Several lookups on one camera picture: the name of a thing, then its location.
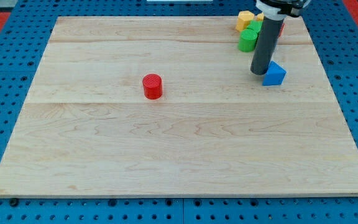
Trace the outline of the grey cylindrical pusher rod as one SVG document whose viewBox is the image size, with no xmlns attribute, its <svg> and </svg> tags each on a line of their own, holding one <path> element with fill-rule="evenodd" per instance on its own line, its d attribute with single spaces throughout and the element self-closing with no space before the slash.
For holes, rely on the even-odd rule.
<svg viewBox="0 0 358 224">
<path fill-rule="evenodd" d="M 255 46 L 250 70 L 253 74 L 266 74 L 278 41 L 284 19 L 273 20 L 264 17 Z"/>
</svg>

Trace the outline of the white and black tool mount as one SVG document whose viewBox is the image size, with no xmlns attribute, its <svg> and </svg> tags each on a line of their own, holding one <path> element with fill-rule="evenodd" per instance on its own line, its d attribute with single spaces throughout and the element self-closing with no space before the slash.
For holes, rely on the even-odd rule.
<svg viewBox="0 0 358 224">
<path fill-rule="evenodd" d="M 255 6 L 268 19 L 281 21 L 287 16 L 300 17 L 310 3 L 311 0 L 256 0 Z"/>
</svg>

